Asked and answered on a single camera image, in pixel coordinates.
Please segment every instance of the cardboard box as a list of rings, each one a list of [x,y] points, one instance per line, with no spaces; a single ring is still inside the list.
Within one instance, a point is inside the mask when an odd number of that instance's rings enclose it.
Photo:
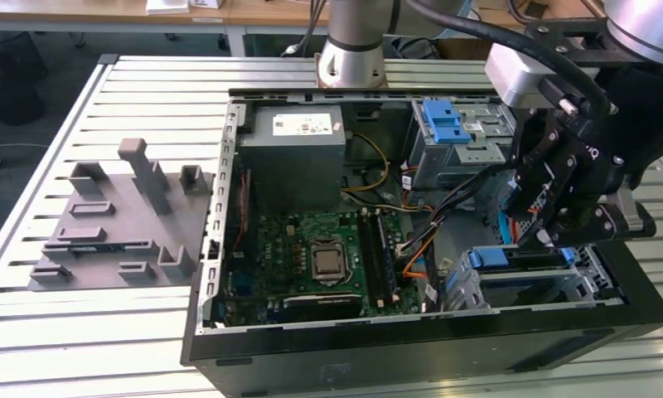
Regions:
[[[225,0],[189,0],[191,7],[219,8]]]

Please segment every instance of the yellow wire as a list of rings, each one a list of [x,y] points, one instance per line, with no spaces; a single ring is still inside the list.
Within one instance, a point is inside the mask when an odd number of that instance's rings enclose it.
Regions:
[[[370,140],[368,137],[366,137],[363,134],[360,133],[354,133],[354,135],[358,135],[360,138],[363,138],[363,140],[367,142],[367,144],[374,147],[375,149],[375,152],[379,154],[379,156],[382,157],[383,159],[383,167],[384,167],[384,171],[383,171],[383,175],[380,177],[380,179],[378,180],[378,182],[374,182],[371,185],[366,185],[364,187],[348,187],[348,188],[342,188],[340,191],[342,192],[360,192],[360,191],[368,191],[371,189],[374,189],[375,187],[378,187],[379,185],[382,185],[383,182],[386,182],[386,179],[387,179],[387,174],[390,174],[390,167],[387,165],[387,158],[386,158],[386,154],[383,153],[383,151],[380,151],[380,148],[378,148],[378,145],[375,145],[375,143]]]

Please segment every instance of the aluminum slotted table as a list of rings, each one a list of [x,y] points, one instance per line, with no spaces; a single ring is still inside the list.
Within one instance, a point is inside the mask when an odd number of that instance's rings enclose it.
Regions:
[[[483,63],[388,61],[390,87],[491,85]],[[73,187],[77,161],[118,161],[122,138],[147,141],[165,172],[217,171],[227,89],[308,88],[310,60],[122,56],[97,65],[0,233],[0,397],[221,396],[178,364],[187,287],[31,293],[29,272]],[[663,297],[663,159],[635,192],[658,221],[654,239],[628,248]],[[327,391],[312,396],[663,396],[663,328],[598,349],[554,371]]]

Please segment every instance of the blue plastic clip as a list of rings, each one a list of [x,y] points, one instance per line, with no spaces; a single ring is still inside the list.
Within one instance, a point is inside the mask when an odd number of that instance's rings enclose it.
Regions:
[[[482,258],[484,267],[504,267],[508,265],[508,259],[503,249],[498,247],[475,249],[475,252]]]
[[[575,252],[572,251],[572,249],[570,249],[568,247],[563,247],[560,249],[560,252],[567,265],[572,265],[572,263],[575,263]]]
[[[432,130],[435,143],[468,143],[470,134],[462,127],[462,115],[454,110],[446,99],[422,101],[424,117]]]
[[[468,261],[471,263],[471,267],[472,268],[480,267],[482,266],[482,259],[478,256],[476,252],[475,251],[470,251],[467,256],[468,256]]]

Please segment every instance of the white paper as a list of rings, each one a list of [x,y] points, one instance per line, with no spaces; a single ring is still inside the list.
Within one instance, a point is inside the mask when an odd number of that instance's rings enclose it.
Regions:
[[[273,118],[273,135],[331,134],[330,114],[277,114]]]
[[[430,284],[424,285],[424,296],[432,301],[432,303],[438,302],[438,291],[434,289]]]
[[[480,123],[467,123],[464,124],[467,130],[478,130],[482,131],[482,124]]]
[[[402,182],[402,189],[410,191],[412,189],[412,178],[410,176],[402,176],[400,182]]]

